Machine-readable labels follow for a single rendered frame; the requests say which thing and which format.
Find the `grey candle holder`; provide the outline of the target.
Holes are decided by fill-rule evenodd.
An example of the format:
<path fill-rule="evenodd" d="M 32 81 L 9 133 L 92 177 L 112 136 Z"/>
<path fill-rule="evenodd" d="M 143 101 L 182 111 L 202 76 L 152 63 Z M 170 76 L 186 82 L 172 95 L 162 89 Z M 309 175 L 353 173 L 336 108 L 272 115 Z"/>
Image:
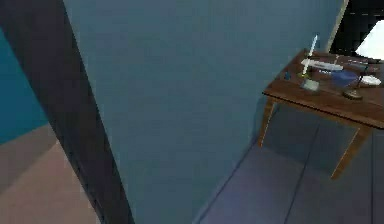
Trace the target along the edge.
<path fill-rule="evenodd" d="M 316 92 L 319 90 L 319 83 L 311 79 L 304 79 L 301 87 L 303 89 Z"/>

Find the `white candle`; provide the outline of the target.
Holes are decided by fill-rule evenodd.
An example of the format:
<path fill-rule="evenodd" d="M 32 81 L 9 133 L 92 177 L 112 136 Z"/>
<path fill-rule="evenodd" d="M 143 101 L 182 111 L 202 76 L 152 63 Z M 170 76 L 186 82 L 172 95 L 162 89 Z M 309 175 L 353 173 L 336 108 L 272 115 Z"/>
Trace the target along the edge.
<path fill-rule="evenodd" d="M 305 61 L 305 64 L 304 64 L 304 68 L 303 68 L 303 71 L 302 71 L 302 75 L 305 77 L 307 75 L 307 70 L 308 70 L 308 66 L 309 66 L 309 61 L 310 61 L 310 57 L 312 56 L 313 54 L 313 51 L 315 49 L 315 46 L 316 46 L 316 43 L 317 43 L 317 40 L 318 40 L 318 34 L 316 34 L 313 38 L 313 41 L 312 41 L 312 44 L 311 44 L 311 47 L 310 47 L 310 50 L 307 54 L 307 58 L 306 58 L 306 61 Z"/>

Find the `brown wooden table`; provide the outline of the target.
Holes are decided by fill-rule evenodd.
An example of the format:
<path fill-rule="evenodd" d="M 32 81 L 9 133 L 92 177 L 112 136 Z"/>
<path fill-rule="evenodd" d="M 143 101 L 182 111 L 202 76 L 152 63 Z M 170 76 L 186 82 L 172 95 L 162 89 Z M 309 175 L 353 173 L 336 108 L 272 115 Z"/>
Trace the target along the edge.
<path fill-rule="evenodd" d="M 384 130 L 384 88 L 366 86 L 361 89 L 361 100 L 348 99 L 332 84 L 329 76 L 314 69 L 312 77 L 320 83 L 319 90 L 313 92 L 303 89 L 301 84 L 304 79 L 300 76 L 300 71 L 303 69 L 301 61 L 306 53 L 305 49 L 301 50 L 263 91 L 266 105 L 257 144 L 263 144 L 274 105 L 277 103 L 352 126 L 356 132 L 331 175 L 335 180 L 340 177 L 372 131 Z M 291 74 L 290 80 L 284 79 L 286 71 Z"/>

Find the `blue book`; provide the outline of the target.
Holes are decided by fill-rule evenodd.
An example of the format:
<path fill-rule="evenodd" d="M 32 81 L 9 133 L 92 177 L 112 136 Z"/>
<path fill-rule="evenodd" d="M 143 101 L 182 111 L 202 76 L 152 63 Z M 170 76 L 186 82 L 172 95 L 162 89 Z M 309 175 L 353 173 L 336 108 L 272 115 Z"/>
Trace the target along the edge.
<path fill-rule="evenodd" d="M 346 87 L 358 79 L 358 76 L 351 71 L 340 70 L 331 72 L 332 83 L 337 87 Z"/>

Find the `brass round lamp base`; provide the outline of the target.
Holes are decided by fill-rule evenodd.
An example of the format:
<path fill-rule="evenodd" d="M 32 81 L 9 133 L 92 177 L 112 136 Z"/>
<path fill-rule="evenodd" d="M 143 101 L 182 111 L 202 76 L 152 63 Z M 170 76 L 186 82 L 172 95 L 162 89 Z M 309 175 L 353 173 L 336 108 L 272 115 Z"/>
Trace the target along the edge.
<path fill-rule="evenodd" d="M 352 100 L 361 100 L 362 95 L 357 90 L 346 90 L 343 92 L 343 95 Z"/>

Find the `white dish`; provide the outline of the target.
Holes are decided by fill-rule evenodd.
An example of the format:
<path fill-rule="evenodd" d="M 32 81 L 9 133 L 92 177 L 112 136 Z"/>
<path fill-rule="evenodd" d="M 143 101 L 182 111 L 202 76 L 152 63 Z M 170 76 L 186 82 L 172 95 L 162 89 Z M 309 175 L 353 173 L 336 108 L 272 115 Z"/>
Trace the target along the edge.
<path fill-rule="evenodd" d="M 378 86 L 381 80 L 375 76 L 363 76 L 361 82 L 365 85 Z"/>

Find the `dark window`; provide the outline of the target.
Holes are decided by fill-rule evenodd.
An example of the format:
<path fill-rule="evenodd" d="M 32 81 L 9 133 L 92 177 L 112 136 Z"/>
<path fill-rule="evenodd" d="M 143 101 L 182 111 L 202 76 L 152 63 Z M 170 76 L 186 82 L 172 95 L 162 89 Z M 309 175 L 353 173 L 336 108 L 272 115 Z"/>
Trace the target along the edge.
<path fill-rule="evenodd" d="M 384 0 L 349 0 L 330 52 L 356 56 L 355 51 L 380 20 L 384 20 Z"/>

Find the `white lamp shade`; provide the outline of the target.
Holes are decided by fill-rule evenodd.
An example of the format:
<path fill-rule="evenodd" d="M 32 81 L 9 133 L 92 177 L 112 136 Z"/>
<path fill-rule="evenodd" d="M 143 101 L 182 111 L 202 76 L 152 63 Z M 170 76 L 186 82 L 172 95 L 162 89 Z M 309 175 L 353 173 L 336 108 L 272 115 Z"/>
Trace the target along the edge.
<path fill-rule="evenodd" d="M 355 53 L 367 58 L 384 60 L 384 20 L 374 25 Z"/>

